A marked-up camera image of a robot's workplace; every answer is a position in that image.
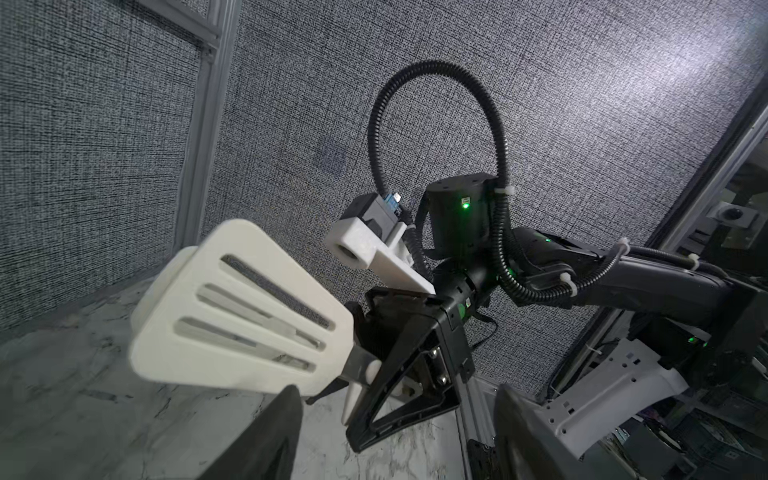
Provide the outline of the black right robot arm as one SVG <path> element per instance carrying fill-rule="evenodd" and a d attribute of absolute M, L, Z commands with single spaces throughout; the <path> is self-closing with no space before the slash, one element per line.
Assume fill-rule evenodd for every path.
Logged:
<path fill-rule="evenodd" d="M 536 413 L 574 456 L 632 415 L 691 387 L 717 387 L 747 369 L 767 331 L 767 293 L 695 256 L 619 240 L 606 251 L 531 228 L 493 234 L 496 179 L 437 181 L 420 212 L 432 221 L 431 277 L 404 263 L 355 308 L 355 331 L 382 367 L 347 438 L 356 452 L 459 406 L 474 371 L 464 326 L 505 283 L 519 306 L 595 305 L 640 325 L 592 372 Z"/>

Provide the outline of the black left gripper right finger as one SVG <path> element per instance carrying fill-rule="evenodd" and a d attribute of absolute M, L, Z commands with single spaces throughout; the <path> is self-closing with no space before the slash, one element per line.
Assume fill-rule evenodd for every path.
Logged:
<path fill-rule="evenodd" d="M 577 460 L 508 385 L 498 388 L 493 425 L 500 479 L 587 479 Z"/>

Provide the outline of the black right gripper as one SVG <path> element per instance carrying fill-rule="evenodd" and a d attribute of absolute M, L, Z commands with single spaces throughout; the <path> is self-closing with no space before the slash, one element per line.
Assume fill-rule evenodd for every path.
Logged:
<path fill-rule="evenodd" d="M 457 378 L 475 373 L 465 324 L 498 286 L 483 257 L 437 267 L 435 292 L 374 287 L 366 295 L 362 347 L 383 363 L 352 414 L 346 438 L 361 453 L 458 408 Z"/>

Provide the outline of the metal tongs with white tips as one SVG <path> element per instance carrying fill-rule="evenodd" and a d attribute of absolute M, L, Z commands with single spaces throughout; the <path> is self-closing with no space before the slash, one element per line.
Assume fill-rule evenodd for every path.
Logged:
<path fill-rule="evenodd" d="M 242 219 L 180 250 L 130 324 L 128 359 L 145 380 L 308 397 L 344 379 L 343 424 L 381 365 L 355 344 L 351 311 Z"/>

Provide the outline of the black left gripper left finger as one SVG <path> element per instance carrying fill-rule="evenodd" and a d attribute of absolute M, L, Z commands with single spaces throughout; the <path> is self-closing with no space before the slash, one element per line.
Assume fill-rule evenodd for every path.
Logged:
<path fill-rule="evenodd" d="M 285 387 L 199 479 L 290 479 L 302 405 L 299 390 Z"/>

